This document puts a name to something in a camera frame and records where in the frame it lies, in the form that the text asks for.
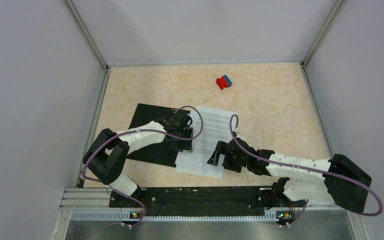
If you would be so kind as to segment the white printed paper stack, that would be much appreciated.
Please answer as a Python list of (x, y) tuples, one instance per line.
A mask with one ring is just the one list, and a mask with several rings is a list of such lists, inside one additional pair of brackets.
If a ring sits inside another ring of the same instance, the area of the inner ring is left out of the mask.
[(213, 155), (219, 141), (232, 140), (230, 118), (235, 113), (206, 106), (197, 106), (197, 112), (203, 120), (201, 134), (192, 141), (192, 151), (183, 151), (177, 155), (175, 170), (180, 173), (221, 179), (224, 174), (224, 156), (216, 166), (207, 161)]

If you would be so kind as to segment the teal and black file folder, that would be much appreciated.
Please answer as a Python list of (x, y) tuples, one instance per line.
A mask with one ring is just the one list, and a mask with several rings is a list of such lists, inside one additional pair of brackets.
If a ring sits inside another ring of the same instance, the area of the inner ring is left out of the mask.
[(172, 150), (169, 143), (164, 141), (166, 136), (179, 140), (191, 140), (167, 133), (160, 124), (161, 118), (167, 118), (176, 111), (188, 110), (168, 108), (139, 103), (134, 112), (129, 129), (135, 134), (134, 140), (129, 144), (128, 158), (145, 163), (152, 163), (168, 167), (174, 167), (180, 151)]

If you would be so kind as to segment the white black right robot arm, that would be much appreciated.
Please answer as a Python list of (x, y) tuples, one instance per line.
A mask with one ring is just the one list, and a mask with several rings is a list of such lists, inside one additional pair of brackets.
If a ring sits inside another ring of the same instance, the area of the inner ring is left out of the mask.
[(222, 159), (226, 170), (242, 168), (258, 176), (278, 177), (273, 200), (279, 206), (312, 200), (335, 203), (354, 213), (363, 213), (372, 178), (348, 157), (335, 154), (331, 159), (306, 159), (282, 155), (268, 149), (254, 149), (241, 138), (218, 141), (208, 165)]

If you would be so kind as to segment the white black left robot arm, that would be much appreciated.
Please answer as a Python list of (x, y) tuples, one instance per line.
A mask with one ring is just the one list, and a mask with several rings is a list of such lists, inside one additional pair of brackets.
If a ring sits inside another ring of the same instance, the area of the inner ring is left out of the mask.
[(95, 180), (118, 191), (129, 207), (140, 202), (138, 185), (123, 172), (129, 154), (147, 146), (168, 143), (177, 152), (192, 149), (192, 118), (183, 110), (168, 117), (159, 117), (149, 123), (125, 131), (102, 130), (83, 157), (83, 169), (91, 171)]

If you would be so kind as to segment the red and blue toy block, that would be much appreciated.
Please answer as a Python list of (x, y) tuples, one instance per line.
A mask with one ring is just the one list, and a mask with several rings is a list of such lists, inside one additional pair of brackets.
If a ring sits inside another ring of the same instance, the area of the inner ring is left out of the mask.
[(223, 75), (220, 78), (217, 78), (215, 82), (221, 90), (230, 88), (232, 86), (232, 81), (227, 75)]

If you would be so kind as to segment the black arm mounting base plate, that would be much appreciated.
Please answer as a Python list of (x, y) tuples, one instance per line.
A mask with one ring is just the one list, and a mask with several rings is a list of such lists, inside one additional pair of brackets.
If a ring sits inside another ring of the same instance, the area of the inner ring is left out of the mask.
[(133, 198), (137, 201), (114, 192), (109, 207), (144, 205), (147, 217), (241, 217), (305, 204), (304, 200), (291, 201), (269, 186), (148, 187), (139, 189)]

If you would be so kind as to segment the aluminium front frame rail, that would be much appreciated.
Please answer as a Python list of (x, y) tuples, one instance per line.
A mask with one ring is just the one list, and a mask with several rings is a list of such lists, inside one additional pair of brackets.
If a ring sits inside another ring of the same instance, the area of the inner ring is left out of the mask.
[(275, 202), (268, 186), (64, 191), (54, 240), (371, 240), (365, 217), (324, 202)]

